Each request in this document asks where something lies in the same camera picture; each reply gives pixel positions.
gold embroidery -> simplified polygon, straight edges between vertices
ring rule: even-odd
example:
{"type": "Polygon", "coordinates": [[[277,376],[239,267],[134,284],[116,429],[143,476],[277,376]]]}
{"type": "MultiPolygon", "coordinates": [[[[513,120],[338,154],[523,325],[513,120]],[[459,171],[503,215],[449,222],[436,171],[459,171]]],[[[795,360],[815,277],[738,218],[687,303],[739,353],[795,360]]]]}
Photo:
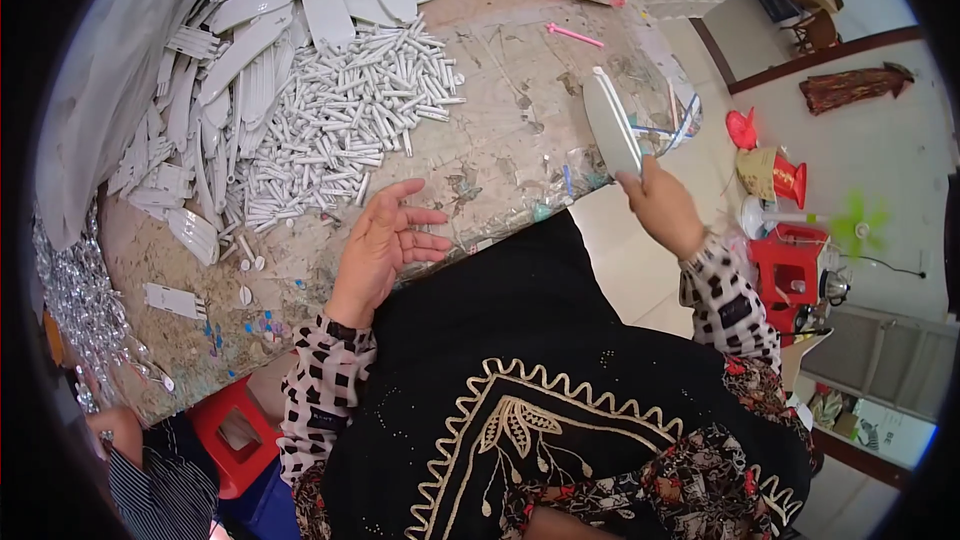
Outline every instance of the gold embroidery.
{"type": "MultiPolygon", "coordinates": [[[[420,495],[426,499],[423,504],[415,504],[410,507],[410,513],[418,522],[417,525],[411,525],[404,530],[404,535],[410,540],[420,540],[428,537],[433,529],[433,517],[436,515],[436,509],[443,499],[444,492],[450,473],[451,465],[457,461],[461,450],[462,432],[474,420],[477,408],[483,403],[493,382],[497,379],[506,379],[513,383],[521,384],[524,387],[539,390],[551,397],[558,398],[564,402],[570,403],[589,413],[602,415],[606,418],[622,419],[634,424],[638,424],[650,432],[657,434],[661,438],[675,443],[682,435],[684,423],[676,417],[664,424],[664,412],[655,406],[644,414],[641,414],[641,408],[638,402],[630,399],[619,407],[617,399],[611,392],[604,392],[599,398],[594,400],[594,388],[589,382],[583,382],[571,389],[570,377],[566,373],[560,373],[555,378],[548,378],[546,368],[542,365],[534,366],[533,370],[527,373],[526,367],[521,360],[514,358],[508,366],[499,358],[487,358],[482,363],[485,376],[471,377],[466,380],[466,387],[470,392],[469,396],[461,396],[454,402],[457,410],[462,417],[447,417],[444,425],[450,432],[450,437],[439,438],[434,442],[434,446],[440,453],[441,458],[427,461],[427,471],[433,478],[417,485],[420,495]]],[[[642,436],[617,427],[593,426],[583,424],[566,417],[560,417],[530,402],[525,402],[515,397],[504,397],[498,402],[493,414],[487,417],[481,433],[477,440],[469,447],[467,473],[463,479],[460,490],[454,501],[453,509],[446,524],[445,534],[450,533],[450,528],[456,518],[456,511],[459,505],[460,496],[463,493],[466,482],[470,478],[470,472],[473,469],[474,454],[479,454],[496,447],[498,457],[502,456],[502,449],[497,447],[500,438],[507,436],[517,452],[525,457],[529,455],[532,436],[531,430],[540,433],[538,442],[543,441],[543,434],[559,434],[561,422],[566,422],[575,426],[582,426],[594,430],[610,431],[624,436],[628,436],[644,443],[648,448],[656,451],[655,445],[642,436]]],[[[590,466],[582,462],[583,472],[586,475],[590,471],[590,466]]],[[[519,476],[513,464],[510,464],[510,476],[513,479],[519,476]]],[[[492,512],[489,504],[484,499],[481,506],[484,515],[489,516],[492,512]]]]}
{"type": "MultiPolygon", "coordinates": [[[[760,480],[761,478],[761,466],[760,465],[750,465],[750,471],[753,472],[753,479],[760,480]]],[[[778,490],[780,485],[780,477],[777,475],[770,475],[764,479],[759,486],[760,496],[763,497],[763,502],[767,504],[767,507],[770,510],[773,510],[774,513],[779,515],[780,522],[786,526],[789,523],[790,518],[793,517],[797,510],[804,505],[802,500],[795,500],[790,502],[790,499],[793,498],[793,488],[784,488],[783,490],[778,490]],[[764,493],[763,490],[770,486],[770,492],[764,493]]]]}

woman's left hand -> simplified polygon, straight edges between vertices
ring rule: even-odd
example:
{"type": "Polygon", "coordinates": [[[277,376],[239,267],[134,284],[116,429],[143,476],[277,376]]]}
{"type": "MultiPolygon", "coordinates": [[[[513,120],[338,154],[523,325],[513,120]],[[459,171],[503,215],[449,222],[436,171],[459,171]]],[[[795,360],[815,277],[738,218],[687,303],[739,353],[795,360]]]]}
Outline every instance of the woman's left hand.
{"type": "Polygon", "coordinates": [[[404,180],[369,199],[343,248],[333,293],[323,309],[327,317],[346,327],[368,328],[405,264],[444,259],[453,242],[409,228],[447,223],[447,214],[401,204],[425,185],[422,178],[404,180]]]}

pink plastic stick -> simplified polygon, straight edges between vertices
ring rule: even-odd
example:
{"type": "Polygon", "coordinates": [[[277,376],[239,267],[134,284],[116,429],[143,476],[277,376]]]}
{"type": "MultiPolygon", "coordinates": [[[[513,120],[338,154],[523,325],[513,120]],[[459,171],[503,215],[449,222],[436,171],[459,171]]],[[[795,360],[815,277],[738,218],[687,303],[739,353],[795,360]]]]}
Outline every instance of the pink plastic stick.
{"type": "Polygon", "coordinates": [[[550,21],[549,23],[546,24],[546,30],[551,34],[554,32],[557,32],[558,34],[563,34],[564,36],[569,36],[570,38],[576,38],[577,40],[581,40],[582,42],[586,42],[587,44],[594,45],[594,47],[599,47],[603,49],[603,42],[600,42],[599,40],[594,40],[593,38],[588,38],[587,36],[578,34],[575,31],[570,31],[569,29],[563,29],[553,21],[550,21]]]}

brown cloth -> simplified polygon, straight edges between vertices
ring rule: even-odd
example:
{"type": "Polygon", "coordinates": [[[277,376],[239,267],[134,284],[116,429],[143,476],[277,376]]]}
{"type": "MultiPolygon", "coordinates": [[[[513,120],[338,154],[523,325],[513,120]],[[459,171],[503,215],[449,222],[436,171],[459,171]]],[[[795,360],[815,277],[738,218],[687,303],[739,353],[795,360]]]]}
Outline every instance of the brown cloth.
{"type": "Polygon", "coordinates": [[[806,97],[806,108],[816,116],[888,92],[893,92],[895,99],[913,82],[913,73],[905,66],[884,62],[883,66],[814,75],[799,82],[799,90],[806,97]]]}

woman's right hand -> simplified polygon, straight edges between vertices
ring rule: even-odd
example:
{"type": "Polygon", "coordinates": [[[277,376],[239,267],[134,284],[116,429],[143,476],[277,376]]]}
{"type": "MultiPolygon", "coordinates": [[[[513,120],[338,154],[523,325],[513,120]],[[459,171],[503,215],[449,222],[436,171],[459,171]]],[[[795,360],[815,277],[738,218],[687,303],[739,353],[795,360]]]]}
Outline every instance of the woman's right hand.
{"type": "Polygon", "coordinates": [[[630,198],[630,210],[655,241],[680,261],[696,255],[706,231],[687,188],[660,167],[651,155],[643,156],[643,178],[618,171],[616,181],[630,198]]]}

